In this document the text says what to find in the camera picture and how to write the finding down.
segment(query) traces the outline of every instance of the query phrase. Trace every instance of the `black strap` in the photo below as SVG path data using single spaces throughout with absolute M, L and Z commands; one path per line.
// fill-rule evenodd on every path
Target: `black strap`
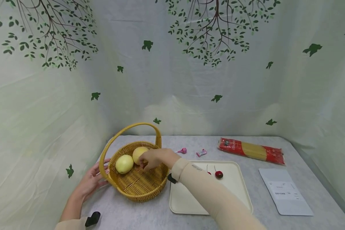
M 100 219 L 100 216 L 101 216 L 101 213 L 99 213 L 98 211 L 95 211 L 91 217 L 88 217 L 87 218 L 87 221 L 86 221 L 86 227 L 89 227 L 89 226 L 92 226 L 92 225 L 95 225 L 98 223 L 98 220 Z
M 173 184 L 176 184 L 176 182 L 177 182 L 177 180 L 175 180 L 175 179 L 172 177 L 172 174 L 169 174 L 169 175 L 167 176 L 167 179 L 168 179 L 171 183 L 173 183 Z

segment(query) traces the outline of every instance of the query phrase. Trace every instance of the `red package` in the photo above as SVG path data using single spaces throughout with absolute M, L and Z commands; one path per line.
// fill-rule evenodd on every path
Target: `red package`
M 264 160 L 279 165 L 285 165 L 284 154 L 282 153 L 281 149 L 277 148 L 221 138 L 218 143 L 218 149 L 224 152 L 250 157 L 257 160 Z

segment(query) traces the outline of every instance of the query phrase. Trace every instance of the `beige sleeve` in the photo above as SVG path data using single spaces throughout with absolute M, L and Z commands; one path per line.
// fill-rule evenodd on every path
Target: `beige sleeve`
M 55 230 L 86 230 L 86 221 L 88 217 L 79 220 L 66 220 L 56 225 Z
M 190 161 L 180 158 L 172 167 L 172 177 L 190 191 L 220 229 L 265 229 L 234 194 Z

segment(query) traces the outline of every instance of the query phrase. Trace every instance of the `yellow fruit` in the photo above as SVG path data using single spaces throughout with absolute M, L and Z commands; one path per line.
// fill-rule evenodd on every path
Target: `yellow fruit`
M 133 161 L 137 165 L 139 165 L 139 157 L 144 153 L 148 151 L 148 148 L 146 147 L 138 147 L 133 151 Z
M 115 163 L 116 171 L 120 174 L 128 173 L 133 167 L 133 158 L 129 155 L 122 155 Z

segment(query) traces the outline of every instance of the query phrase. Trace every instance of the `pink lollipop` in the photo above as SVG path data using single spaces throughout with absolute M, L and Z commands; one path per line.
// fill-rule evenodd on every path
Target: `pink lollipop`
M 178 152 L 186 154 L 187 153 L 187 149 L 186 148 L 182 148 L 182 150 L 176 151 L 175 153 L 178 153 Z

